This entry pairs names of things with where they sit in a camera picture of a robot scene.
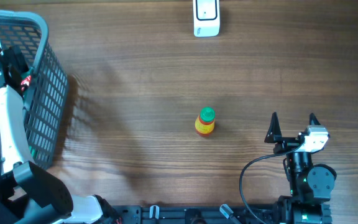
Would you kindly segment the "green cap sauce bottle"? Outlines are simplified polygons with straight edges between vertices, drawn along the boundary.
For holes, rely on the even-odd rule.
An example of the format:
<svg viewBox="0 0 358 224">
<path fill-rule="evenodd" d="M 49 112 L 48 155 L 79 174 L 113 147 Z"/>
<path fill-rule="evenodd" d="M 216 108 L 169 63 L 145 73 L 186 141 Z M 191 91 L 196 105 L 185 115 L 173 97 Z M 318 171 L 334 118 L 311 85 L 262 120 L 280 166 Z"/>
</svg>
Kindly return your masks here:
<svg viewBox="0 0 358 224">
<path fill-rule="evenodd" d="M 203 137 L 209 136 L 215 127 L 216 113 L 211 107 L 204 107 L 195 120 L 195 130 Z"/>
</svg>

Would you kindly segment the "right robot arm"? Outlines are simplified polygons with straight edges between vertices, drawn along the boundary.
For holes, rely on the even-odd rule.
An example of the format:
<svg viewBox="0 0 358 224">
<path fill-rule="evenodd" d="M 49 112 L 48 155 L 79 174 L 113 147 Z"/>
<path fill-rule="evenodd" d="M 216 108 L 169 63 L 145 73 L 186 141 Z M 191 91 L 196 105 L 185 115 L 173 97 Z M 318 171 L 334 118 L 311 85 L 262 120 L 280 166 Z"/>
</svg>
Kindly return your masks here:
<svg viewBox="0 0 358 224">
<path fill-rule="evenodd" d="M 337 173 L 332 167 L 312 161 L 312 155 L 322 151 L 329 138 L 328 130 L 313 113 L 309 125 L 296 137 L 282 136 L 278 116 L 272 114 L 264 142 L 275 145 L 275 156 L 285 156 L 283 166 L 291 192 L 274 203 L 274 223 L 332 222 L 327 202 Z"/>
</svg>

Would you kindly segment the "red stick sachet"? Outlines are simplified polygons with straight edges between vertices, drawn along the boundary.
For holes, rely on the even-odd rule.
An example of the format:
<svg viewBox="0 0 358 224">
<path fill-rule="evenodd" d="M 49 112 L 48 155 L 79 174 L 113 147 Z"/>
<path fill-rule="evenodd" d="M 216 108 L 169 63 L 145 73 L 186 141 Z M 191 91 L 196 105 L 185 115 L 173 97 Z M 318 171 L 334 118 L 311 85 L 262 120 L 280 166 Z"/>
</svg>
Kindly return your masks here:
<svg viewBox="0 0 358 224">
<path fill-rule="evenodd" d="M 26 91 L 26 89 L 28 89 L 28 87 L 30 87 L 31 81 L 32 81 L 32 76 L 31 75 L 25 77 L 21 81 L 21 91 L 22 92 Z"/>
</svg>

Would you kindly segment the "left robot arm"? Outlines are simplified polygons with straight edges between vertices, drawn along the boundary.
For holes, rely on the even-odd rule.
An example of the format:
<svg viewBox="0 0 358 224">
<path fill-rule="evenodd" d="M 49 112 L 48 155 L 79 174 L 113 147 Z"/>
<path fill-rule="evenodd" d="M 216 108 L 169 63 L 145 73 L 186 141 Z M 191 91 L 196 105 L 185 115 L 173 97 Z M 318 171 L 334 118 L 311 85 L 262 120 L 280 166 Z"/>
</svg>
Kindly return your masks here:
<svg viewBox="0 0 358 224">
<path fill-rule="evenodd" d="M 121 223 L 99 195 L 72 195 L 51 158 L 67 78 L 40 24 L 0 23 L 0 223 Z"/>
</svg>

